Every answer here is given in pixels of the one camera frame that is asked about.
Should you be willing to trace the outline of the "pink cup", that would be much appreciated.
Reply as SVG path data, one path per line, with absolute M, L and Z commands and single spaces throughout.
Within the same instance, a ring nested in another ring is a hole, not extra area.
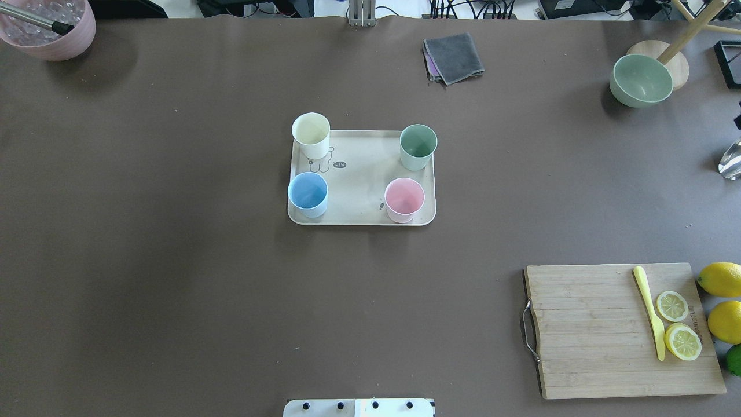
M 410 222 L 423 208 L 424 201 L 424 188 L 408 177 L 392 180 L 384 191 L 387 216 L 397 224 Z

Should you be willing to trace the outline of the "blue cup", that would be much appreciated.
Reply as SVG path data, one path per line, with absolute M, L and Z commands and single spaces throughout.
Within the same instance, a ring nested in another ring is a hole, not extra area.
M 318 173 L 300 173 L 289 182 L 287 196 L 289 207 L 305 217 L 317 218 L 328 207 L 328 183 Z

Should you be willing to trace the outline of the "green cup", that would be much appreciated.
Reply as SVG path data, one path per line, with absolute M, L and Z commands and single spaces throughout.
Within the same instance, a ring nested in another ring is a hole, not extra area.
M 438 137 L 428 126 L 414 124 L 405 127 L 399 138 L 402 165 L 410 171 L 419 171 L 427 166 L 436 151 Z

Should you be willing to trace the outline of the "cream cup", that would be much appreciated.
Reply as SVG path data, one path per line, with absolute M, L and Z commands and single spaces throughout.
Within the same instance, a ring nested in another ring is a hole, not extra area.
M 292 135 L 308 159 L 322 159 L 330 151 L 330 122 L 322 114 L 302 114 L 292 124 Z

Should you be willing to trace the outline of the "cream rabbit tray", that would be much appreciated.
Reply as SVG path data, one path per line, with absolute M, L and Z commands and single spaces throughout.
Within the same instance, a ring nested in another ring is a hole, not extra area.
M 399 130 L 331 130 L 330 152 L 323 159 L 308 159 L 298 142 L 293 144 L 289 179 L 315 172 L 328 183 L 328 207 L 323 216 L 305 217 L 291 203 L 289 218 L 301 225 L 396 225 L 387 216 L 384 190 L 400 177 L 416 180 L 424 189 L 421 210 L 407 225 L 427 225 L 436 216 L 434 159 L 419 171 L 401 163 Z

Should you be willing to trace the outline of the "purple cloth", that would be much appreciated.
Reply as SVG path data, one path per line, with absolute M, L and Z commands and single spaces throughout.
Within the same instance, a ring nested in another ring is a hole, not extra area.
M 429 80 L 431 80 L 432 82 L 440 82 L 442 80 L 442 77 L 440 76 L 436 64 L 434 64 L 433 59 L 428 54 L 428 51 L 426 49 L 423 49 L 423 56 Z

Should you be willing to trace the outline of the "grey folded cloth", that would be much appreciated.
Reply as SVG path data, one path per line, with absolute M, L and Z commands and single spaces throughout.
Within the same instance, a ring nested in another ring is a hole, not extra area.
M 423 49 L 433 59 L 442 77 L 440 82 L 447 86 L 484 74 L 485 68 L 470 32 L 424 39 Z

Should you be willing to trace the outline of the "wooden cutting board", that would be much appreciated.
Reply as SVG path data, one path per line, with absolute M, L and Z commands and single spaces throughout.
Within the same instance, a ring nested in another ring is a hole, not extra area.
M 632 264 L 530 265 L 526 307 L 530 349 L 547 400 L 720 395 L 724 377 L 688 263 L 644 264 L 650 293 L 677 291 L 689 305 L 684 324 L 699 336 L 698 359 L 656 356 Z

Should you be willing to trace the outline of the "green bowl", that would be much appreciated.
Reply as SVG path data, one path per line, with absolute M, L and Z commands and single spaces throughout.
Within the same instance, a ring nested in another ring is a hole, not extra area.
M 645 108 L 669 98 L 674 83 L 664 64 L 650 56 L 628 54 L 614 64 L 609 88 L 622 105 Z

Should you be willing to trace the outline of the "yellow plastic knife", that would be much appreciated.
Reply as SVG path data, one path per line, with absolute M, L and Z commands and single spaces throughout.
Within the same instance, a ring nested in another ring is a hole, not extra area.
M 656 310 L 654 309 L 654 302 L 648 283 L 647 273 L 642 266 L 637 265 L 633 267 L 633 277 L 635 279 L 635 282 L 637 283 L 637 287 L 641 298 L 643 299 L 645 311 L 651 325 L 657 359 L 659 361 L 664 361 L 666 353 L 665 326 L 656 313 Z

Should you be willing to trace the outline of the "lemon slice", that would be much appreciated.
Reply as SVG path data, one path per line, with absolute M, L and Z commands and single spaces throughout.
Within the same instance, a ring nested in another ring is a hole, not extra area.
M 702 352 L 702 343 L 694 330 L 685 324 L 674 323 L 665 330 L 665 346 L 678 359 L 694 361 Z
M 665 320 L 679 323 L 689 315 L 689 304 L 677 291 L 664 291 L 656 297 L 656 311 Z

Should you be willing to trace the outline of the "whole yellow lemon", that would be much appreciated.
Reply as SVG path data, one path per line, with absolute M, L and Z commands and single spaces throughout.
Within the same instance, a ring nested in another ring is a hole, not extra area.
M 740 301 L 718 303 L 707 317 L 707 326 L 719 341 L 740 344 Z
M 696 282 L 710 295 L 723 298 L 740 296 L 740 265 L 718 262 L 704 267 Z

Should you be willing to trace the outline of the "wooden cup stand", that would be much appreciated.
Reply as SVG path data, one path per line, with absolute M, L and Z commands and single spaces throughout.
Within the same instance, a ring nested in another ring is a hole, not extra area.
M 739 29 L 715 25 L 711 22 L 728 7 L 730 1 L 711 1 L 697 14 L 686 8 L 680 1 L 672 1 L 671 3 L 689 24 L 685 32 L 672 44 L 659 40 L 644 40 L 634 44 L 626 53 L 648 56 L 662 63 L 672 75 L 673 89 L 676 91 L 685 85 L 689 77 L 688 59 L 682 54 L 682 50 L 693 37 L 701 31 L 739 35 Z

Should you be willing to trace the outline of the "green lime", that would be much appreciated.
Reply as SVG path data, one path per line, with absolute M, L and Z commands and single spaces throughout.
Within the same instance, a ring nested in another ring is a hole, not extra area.
M 741 377 L 741 345 L 731 346 L 725 354 L 725 367 L 731 375 Z

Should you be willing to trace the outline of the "aluminium frame post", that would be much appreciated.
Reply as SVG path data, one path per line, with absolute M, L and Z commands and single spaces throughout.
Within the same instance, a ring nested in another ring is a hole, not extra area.
M 349 19 L 350 27 L 376 26 L 376 1 L 349 0 L 347 18 Z

